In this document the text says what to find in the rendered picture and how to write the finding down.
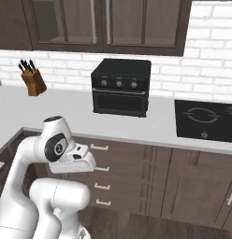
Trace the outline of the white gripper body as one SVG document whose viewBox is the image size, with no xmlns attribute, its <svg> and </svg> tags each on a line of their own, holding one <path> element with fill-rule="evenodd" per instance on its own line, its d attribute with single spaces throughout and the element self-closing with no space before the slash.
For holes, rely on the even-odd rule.
<svg viewBox="0 0 232 239">
<path fill-rule="evenodd" d="M 82 159 L 72 162 L 55 162 L 50 164 L 50 169 L 54 174 L 70 174 L 92 172 L 96 167 L 96 161 L 91 152 L 88 152 Z"/>
</svg>

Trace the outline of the brown side drawer front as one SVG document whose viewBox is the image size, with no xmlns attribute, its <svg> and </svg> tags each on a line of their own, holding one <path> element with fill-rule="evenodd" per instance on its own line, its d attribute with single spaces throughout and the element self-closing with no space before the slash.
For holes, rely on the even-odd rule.
<svg viewBox="0 0 232 239">
<path fill-rule="evenodd" d="M 5 186 L 7 175 L 13 161 L 13 157 L 14 154 L 11 147 L 5 148 L 0 154 L 0 162 L 5 163 L 5 165 L 0 169 L 0 196 Z"/>
</svg>

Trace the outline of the black toaster oven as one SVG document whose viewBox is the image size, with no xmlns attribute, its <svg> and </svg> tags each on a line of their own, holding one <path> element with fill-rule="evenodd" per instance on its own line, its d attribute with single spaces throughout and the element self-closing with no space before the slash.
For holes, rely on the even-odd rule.
<svg viewBox="0 0 232 239">
<path fill-rule="evenodd" d="M 145 118 L 152 63 L 105 58 L 92 72 L 94 113 Z"/>
</svg>

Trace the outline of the wooden knife block with knives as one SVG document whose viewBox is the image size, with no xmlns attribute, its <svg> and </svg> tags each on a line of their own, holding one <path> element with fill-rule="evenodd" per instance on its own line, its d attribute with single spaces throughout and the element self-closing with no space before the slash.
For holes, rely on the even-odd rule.
<svg viewBox="0 0 232 239">
<path fill-rule="evenodd" d="M 22 80 L 24 81 L 29 96 L 38 96 L 43 93 L 47 86 L 32 60 L 20 60 L 18 67 L 22 70 Z"/>
</svg>

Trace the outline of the brown base cupboard door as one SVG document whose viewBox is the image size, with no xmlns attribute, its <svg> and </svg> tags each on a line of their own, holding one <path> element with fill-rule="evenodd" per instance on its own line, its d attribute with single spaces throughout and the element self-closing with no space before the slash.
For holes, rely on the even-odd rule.
<svg viewBox="0 0 232 239">
<path fill-rule="evenodd" d="M 172 151 L 162 217 L 232 231 L 232 155 Z"/>
</svg>

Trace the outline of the black hob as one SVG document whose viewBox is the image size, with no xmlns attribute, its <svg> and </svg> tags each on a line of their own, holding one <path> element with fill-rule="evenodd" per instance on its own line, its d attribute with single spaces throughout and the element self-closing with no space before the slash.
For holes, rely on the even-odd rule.
<svg viewBox="0 0 232 239">
<path fill-rule="evenodd" d="M 175 100 L 178 137 L 232 143 L 232 104 Z"/>
</svg>

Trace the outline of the glass-front wall cupboard door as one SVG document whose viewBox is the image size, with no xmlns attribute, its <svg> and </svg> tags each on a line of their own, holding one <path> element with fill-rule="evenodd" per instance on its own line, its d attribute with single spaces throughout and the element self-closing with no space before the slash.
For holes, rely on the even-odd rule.
<svg viewBox="0 0 232 239">
<path fill-rule="evenodd" d="M 22 0 L 33 50 L 102 52 L 101 0 L 94 0 L 93 44 L 90 0 Z"/>
<path fill-rule="evenodd" d="M 107 44 L 106 0 L 102 0 L 106 53 L 182 57 L 192 0 L 110 0 Z"/>
</svg>

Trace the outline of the solid brown wall cupboard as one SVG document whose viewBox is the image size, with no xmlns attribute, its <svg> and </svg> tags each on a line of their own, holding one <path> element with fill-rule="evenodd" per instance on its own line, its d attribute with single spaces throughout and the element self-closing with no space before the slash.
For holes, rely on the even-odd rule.
<svg viewBox="0 0 232 239">
<path fill-rule="evenodd" d="M 32 49 L 22 0 L 0 0 L 0 49 Z"/>
</svg>

